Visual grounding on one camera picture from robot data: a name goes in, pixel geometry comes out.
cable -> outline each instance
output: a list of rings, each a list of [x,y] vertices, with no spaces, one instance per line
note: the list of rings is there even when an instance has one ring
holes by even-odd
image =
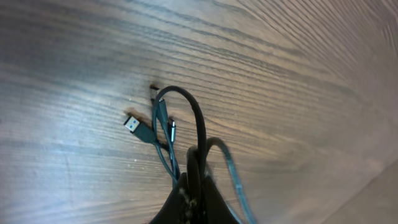
[[[128,117],[128,119],[126,120],[126,122],[124,122],[124,126],[130,130],[130,133],[135,135],[138,139],[140,139],[142,142],[145,143],[151,143],[156,147],[157,153],[160,157],[160,160],[162,161],[163,165],[166,167],[166,170],[169,171],[169,167],[166,163],[166,161],[164,160],[162,151],[160,150],[160,148],[165,149],[168,153],[170,153],[170,148],[168,144],[164,144],[159,142],[159,140],[157,139],[157,136],[154,135],[153,130],[146,125],[145,123],[140,122],[137,118],[130,116]],[[180,169],[178,168],[178,164],[177,164],[177,160],[174,159],[172,162],[172,165],[174,165],[176,172],[172,173],[172,174],[178,174],[178,176],[174,176],[171,174],[172,178],[173,178],[173,183],[176,184],[177,183],[177,179],[179,177],[179,172]]]
[[[155,99],[156,99],[156,96],[158,95],[160,88],[156,87],[155,85],[151,85],[149,88],[150,88],[150,100],[153,105],[155,103]],[[173,128],[171,128],[170,124],[169,124],[169,115],[167,113],[166,101],[162,97],[160,97],[158,101],[159,101],[159,109],[156,112],[156,117],[159,120],[159,122],[161,123],[162,129],[165,132],[166,131],[169,132],[169,134],[172,136],[171,143],[173,144],[174,140],[175,140],[175,123],[173,122],[174,126],[173,126]],[[180,169],[178,167],[177,160],[173,158],[173,156],[171,155],[169,150],[167,152],[169,153],[170,164],[172,166],[173,174],[174,174],[175,178],[178,180],[178,178],[180,178]],[[177,184],[177,182],[173,180],[173,187],[176,186],[176,184]]]
[[[244,195],[241,179],[239,178],[238,172],[236,171],[236,167],[232,159],[232,155],[231,153],[229,153],[228,147],[220,138],[216,137],[208,138],[206,156],[212,146],[218,146],[221,149],[221,152],[223,152],[224,154],[225,161],[228,165],[229,174],[234,184],[235,192],[236,195],[238,196],[238,200],[241,204],[244,216],[247,218],[250,224],[256,223],[254,215],[252,214],[248,201],[246,200],[246,197]]]
[[[195,115],[195,121],[197,124],[198,153],[200,155],[200,157],[199,157],[199,175],[200,175],[200,180],[203,180],[205,178],[205,165],[206,165],[205,120],[203,119],[203,114],[201,112],[198,102],[187,90],[184,90],[183,88],[180,88],[178,86],[168,86],[159,92],[159,94],[156,96],[156,99],[154,100],[154,105],[153,105],[153,109],[152,109],[153,134],[155,135],[155,138],[156,138],[156,133],[157,133],[156,118],[157,118],[157,111],[159,108],[159,100],[169,91],[176,91],[177,93],[183,95],[188,100],[188,102],[191,104],[192,111]],[[161,124],[161,125],[162,125],[163,130],[167,130],[166,124]],[[175,159],[173,145],[171,144],[171,139],[170,139],[169,133],[167,131],[165,131],[165,137],[169,144],[170,156],[173,157],[173,159]],[[174,175],[175,172],[172,172],[171,169],[168,167],[168,165],[163,157],[163,154],[160,151],[160,147],[156,146],[156,148],[157,148],[157,152],[160,157],[160,160],[162,161],[163,165],[165,166],[167,172],[170,174],[170,176],[172,176],[173,180],[174,179],[177,180],[176,176]]]
[[[228,165],[229,174],[230,174],[232,182],[234,184],[235,192],[236,192],[236,195],[238,196],[238,200],[241,204],[243,213],[250,224],[255,224],[256,221],[255,221],[254,216],[249,208],[248,201],[246,200],[246,197],[244,195],[243,186],[242,186],[241,180],[239,178],[238,172],[236,171],[236,167],[235,167],[232,155],[229,152],[228,147],[220,138],[206,139],[206,128],[205,128],[205,120],[203,118],[203,114],[201,112],[198,102],[187,90],[184,90],[183,88],[180,88],[177,86],[168,86],[168,87],[164,88],[163,90],[161,90],[159,92],[159,94],[156,96],[156,99],[154,100],[154,104],[153,104],[153,109],[152,109],[152,130],[153,130],[152,134],[154,135],[154,138],[157,139],[156,119],[158,117],[157,113],[158,113],[158,109],[159,109],[159,101],[169,91],[176,91],[176,92],[180,93],[181,95],[183,95],[191,104],[192,111],[195,115],[195,121],[196,121],[196,125],[197,125],[197,136],[198,136],[198,155],[199,155],[198,166],[199,166],[200,180],[202,181],[205,178],[206,157],[207,157],[207,154],[208,154],[210,148],[212,146],[218,146],[224,154],[224,158]],[[174,154],[173,143],[170,138],[170,134],[167,131],[167,123],[161,122],[160,124],[162,126],[162,129],[164,130],[166,141],[169,145],[170,159],[173,161],[172,164],[174,165],[174,166],[172,166],[172,170],[167,165],[167,163],[164,159],[162,151],[160,150],[159,141],[156,141],[156,144],[155,144],[156,151],[157,151],[164,167],[166,168],[167,172],[173,178],[173,181],[177,182],[178,178],[176,177],[175,174],[176,174],[178,165],[176,165],[177,160],[176,160],[175,154]]]

usb connector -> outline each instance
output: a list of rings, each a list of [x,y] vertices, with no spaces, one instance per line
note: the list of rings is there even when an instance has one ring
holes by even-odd
[[[130,116],[124,126],[130,130],[130,133],[135,135],[141,141],[145,143],[155,144],[156,136],[154,131],[145,123],[139,122],[135,117]]]
[[[130,130],[132,133],[137,129],[139,126],[140,122],[133,116],[129,117],[127,121],[124,123],[124,126]]]
[[[175,127],[175,121],[172,118],[169,118],[169,122],[167,123],[167,130],[170,133],[170,140],[172,144],[174,144],[176,127]]]
[[[159,93],[160,88],[156,87],[155,85],[151,85],[150,87],[150,101],[152,104],[154,103],[157,94]]]

